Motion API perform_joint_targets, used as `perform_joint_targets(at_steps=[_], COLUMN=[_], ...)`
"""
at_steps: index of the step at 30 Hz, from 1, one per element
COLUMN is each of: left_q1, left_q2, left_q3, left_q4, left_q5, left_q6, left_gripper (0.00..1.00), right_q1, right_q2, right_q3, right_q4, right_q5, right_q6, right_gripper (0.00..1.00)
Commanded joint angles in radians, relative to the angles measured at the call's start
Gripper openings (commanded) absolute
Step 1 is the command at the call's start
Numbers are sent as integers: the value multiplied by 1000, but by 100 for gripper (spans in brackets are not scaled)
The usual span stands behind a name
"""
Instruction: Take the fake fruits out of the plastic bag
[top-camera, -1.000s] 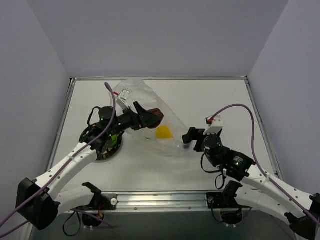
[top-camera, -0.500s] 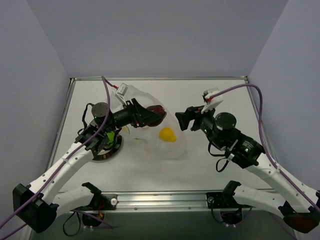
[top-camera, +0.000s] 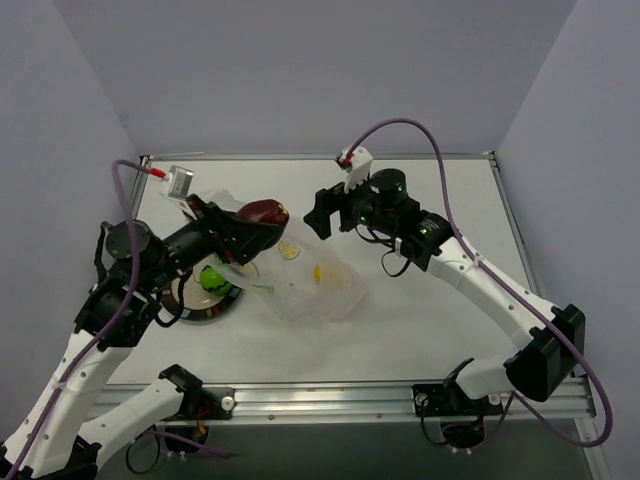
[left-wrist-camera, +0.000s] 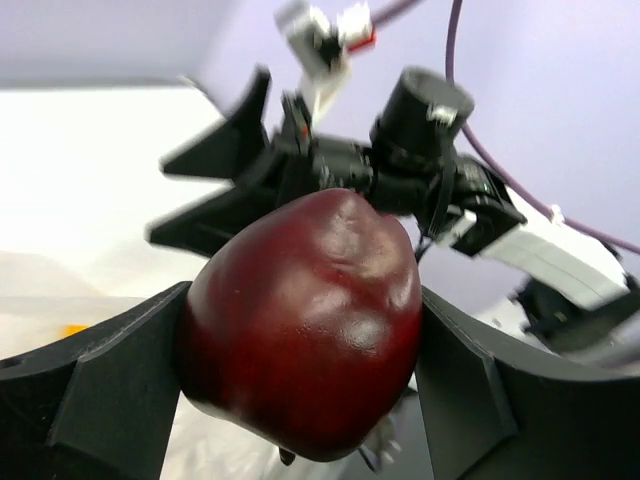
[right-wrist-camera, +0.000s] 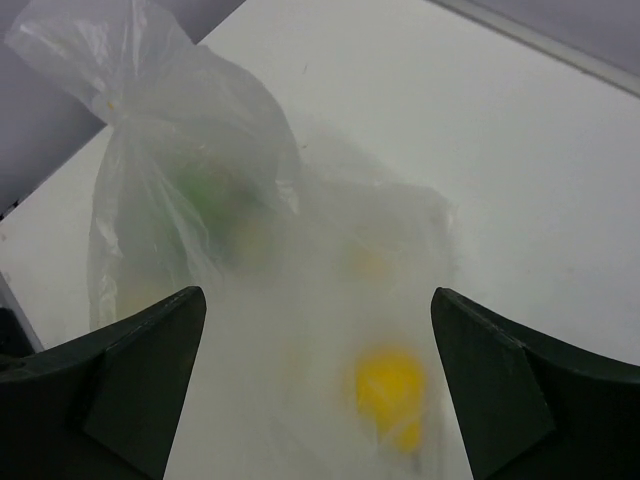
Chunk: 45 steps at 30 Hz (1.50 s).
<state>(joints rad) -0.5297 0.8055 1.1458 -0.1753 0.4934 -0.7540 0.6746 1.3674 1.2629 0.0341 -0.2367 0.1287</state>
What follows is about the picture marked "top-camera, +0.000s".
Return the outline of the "clear plastic bag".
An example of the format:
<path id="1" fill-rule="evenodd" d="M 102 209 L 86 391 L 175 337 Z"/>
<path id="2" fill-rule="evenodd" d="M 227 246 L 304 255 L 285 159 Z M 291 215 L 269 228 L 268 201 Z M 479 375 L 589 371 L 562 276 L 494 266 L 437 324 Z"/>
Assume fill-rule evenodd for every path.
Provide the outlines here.
<path id="1" fill-rule="evenodd" d="M 248 264 L 222 263 L 214 255 L 206 260 L 231 284 L 260 299 L 283 320 L 342 320 L 367 294 L 361 276 L 293 214 L 280 241 Z M 340 291 L 319 287 L 313 276 L 318 262 L 342 264 L 349 286 Z"/>

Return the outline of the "yellow fake lemon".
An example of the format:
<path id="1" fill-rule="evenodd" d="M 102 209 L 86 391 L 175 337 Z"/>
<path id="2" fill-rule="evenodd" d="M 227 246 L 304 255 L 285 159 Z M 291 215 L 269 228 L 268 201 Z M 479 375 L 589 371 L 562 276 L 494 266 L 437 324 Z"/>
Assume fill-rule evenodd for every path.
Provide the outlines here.
<path id="1" fill-rule="evenodd" d="M 316 284 L 326 290 L 340 291 L 349 286 L 349 275 L 342 264 L 318 262 L 313 269 Z"/>

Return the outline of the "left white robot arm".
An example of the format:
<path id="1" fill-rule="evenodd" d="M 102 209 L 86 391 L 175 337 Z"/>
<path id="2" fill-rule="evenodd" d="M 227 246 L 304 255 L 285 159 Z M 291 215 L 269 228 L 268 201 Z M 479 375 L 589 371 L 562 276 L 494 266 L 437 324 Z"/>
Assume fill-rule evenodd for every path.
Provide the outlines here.
<path id="1" fill-rule="evenodd" d="M 202 381 L 174 364 L 130 400 L 87 418 L 114 371 L 158 320 L 164 288 L 187 280 L 211 255 L 249 263 L 280 241 L 289 222 L 288 211 L 272 199 L 232 212 L 191 195 L 186 207 L 188 223 L 166 238 L 131 216 L 103 225 L 97 251 L 114 262 L 100 269 L 47 387 L 2 443 L 2 478 L 93 479 L 125 443 L 160 420 L 194 417 L 209 399 Z"/>

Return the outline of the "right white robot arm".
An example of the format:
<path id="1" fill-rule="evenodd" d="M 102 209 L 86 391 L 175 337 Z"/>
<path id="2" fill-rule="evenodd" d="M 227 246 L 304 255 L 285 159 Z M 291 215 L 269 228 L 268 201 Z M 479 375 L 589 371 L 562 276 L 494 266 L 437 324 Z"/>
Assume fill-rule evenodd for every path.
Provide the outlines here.
<path id="1" fill-rule="evenodd" d="M 544 402 L 584 352 L 586 318 L 579 308 L 560 308 L 491 271 L 448 220 L 409 197 L 402 171 L 383 169 L 353 188 L 339 183 L 319 190 L 304 221 L 325 240 L 332 214 L 339 215 L 343 232 L 362 225 L 388 236 L 395 253 L 452 286 L 514 345 L 512 356 L 466 360 L 451 373 L 453 381 L 443 391 L 453 411 L 467 412 L 480 398 L 508 391 Z"/>

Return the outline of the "green fake lime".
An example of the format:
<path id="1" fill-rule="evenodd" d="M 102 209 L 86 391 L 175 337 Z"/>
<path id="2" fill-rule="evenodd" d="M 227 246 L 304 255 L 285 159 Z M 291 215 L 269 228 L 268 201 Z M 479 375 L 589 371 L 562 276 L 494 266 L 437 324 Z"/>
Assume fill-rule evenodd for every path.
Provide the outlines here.
<path id="1" fill-rule="evenodd" d="M 216 296 L 225 296 L 232 289 L 232 284 L 210 266 L 200 272 L 199 283 L 203 290 Z"/>

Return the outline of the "dark red fake fruit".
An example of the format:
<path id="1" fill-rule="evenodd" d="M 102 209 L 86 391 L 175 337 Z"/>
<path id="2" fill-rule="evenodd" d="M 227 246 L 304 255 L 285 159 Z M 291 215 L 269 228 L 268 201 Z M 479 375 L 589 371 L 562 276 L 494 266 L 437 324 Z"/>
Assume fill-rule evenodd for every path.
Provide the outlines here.
<path id="1" fill-rule="evenodd" d="M 236 217 L 247 221 L 285 227 L 289 222 L 290 214 L 279 201 L 263 199 L 246 203 L 236 212 Z"/>

